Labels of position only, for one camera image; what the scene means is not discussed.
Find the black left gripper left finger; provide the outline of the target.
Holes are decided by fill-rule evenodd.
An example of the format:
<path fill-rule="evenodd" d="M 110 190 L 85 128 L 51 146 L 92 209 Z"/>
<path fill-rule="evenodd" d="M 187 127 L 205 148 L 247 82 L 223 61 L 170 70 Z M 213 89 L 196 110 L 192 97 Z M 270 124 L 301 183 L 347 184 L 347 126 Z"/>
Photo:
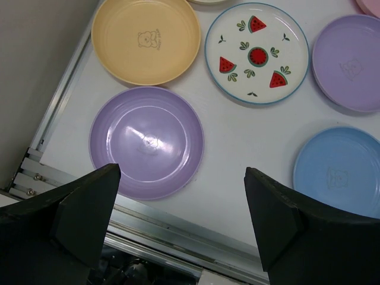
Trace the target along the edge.
<path fill-rule="evenodd" d="M 1 284 L 86 284 L 98 266 L 121 171 L 107 164 L 1 207 Z"/>

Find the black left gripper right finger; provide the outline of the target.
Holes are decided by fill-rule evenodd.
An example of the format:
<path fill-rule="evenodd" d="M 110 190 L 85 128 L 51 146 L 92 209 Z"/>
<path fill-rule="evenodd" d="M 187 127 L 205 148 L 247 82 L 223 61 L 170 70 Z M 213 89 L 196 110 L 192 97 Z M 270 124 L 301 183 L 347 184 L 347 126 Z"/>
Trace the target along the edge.
<path fill-rule="evenodd" d="M 244 177 L 271 284 L 378 284 L 379 220 L 323 204 L 255 168 Z"/>

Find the blue plastic plate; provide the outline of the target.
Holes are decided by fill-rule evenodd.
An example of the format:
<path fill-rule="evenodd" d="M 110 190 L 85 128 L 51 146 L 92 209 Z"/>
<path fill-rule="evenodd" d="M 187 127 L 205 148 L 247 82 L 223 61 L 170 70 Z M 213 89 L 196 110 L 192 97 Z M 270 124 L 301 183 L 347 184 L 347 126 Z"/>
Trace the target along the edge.
<path fill-rule="evenodd" d="M 321 131 L 297 155 L 293 189 L 340 210 L 379 218 L 379 141 L 348 126 Z"/>

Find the purple plastic plate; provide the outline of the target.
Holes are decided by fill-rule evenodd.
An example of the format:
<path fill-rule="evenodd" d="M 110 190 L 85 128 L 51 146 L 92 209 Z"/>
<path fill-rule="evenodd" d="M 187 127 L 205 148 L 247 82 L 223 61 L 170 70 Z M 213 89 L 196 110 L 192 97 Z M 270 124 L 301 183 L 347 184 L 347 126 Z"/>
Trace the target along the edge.
<path fill-rule="evenodd" d="M 330 22 L 315 41 L 312 66 L 320 89 L 335 104 L 379 111 L 379 19 L 347 15 Z"/>
<path fill-rule="evenodd" d="M 152 86 L 111 98 L 94 118 L 88 139 L 93 166 L 118 164 L 119 193 L 135 200 L 157 200 L 184 188 L 198 171 L 204 143 L 191 105 Z"/>

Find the white watermelon pattern plate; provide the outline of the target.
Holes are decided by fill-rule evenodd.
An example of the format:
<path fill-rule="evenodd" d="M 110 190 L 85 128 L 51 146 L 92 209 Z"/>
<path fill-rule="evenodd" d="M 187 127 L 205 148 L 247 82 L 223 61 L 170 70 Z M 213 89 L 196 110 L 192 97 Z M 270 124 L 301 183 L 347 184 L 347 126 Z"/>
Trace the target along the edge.
<path fill-rule="evenodd" d="M 259 2 L 218 15 L 205 37 L 204 55 L 215 84 L 252 105 L 290 97 L 303 83 L 310 60 L 307 38 L 293 17 Z"/>

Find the yellow plastic plate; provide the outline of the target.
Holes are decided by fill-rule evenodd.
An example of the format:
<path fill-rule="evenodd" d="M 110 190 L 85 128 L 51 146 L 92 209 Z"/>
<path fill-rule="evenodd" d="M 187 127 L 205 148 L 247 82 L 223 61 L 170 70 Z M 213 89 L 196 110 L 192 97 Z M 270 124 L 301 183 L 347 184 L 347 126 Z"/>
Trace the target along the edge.
<path fill-rule="evenodd" d="M 91 27 L 103 67 L 138 86 L 167 83 L 197 57 L 201 29 L 187 1 L 104 1 Z"/>

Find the pink plastic plate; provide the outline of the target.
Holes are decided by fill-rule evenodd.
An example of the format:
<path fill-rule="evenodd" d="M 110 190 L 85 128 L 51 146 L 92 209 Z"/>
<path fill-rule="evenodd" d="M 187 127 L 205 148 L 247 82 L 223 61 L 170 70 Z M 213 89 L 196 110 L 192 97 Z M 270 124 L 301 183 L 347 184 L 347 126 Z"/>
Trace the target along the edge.
<path fill-rule="evenodd" d="M 380 17 L 380 0 L 356 0 L 356 3 L 365 14 Z"/>

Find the cream plastic plate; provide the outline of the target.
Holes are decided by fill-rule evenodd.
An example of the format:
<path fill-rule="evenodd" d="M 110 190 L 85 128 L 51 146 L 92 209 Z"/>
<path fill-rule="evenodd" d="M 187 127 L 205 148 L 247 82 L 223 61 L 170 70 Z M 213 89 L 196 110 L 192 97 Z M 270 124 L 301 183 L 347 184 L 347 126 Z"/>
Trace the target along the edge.
<path fill-rule="evenodd" d="M 188 0 L 191 3 L 200 4 L 200 5 L 216 5 L 228 0 Z"/>

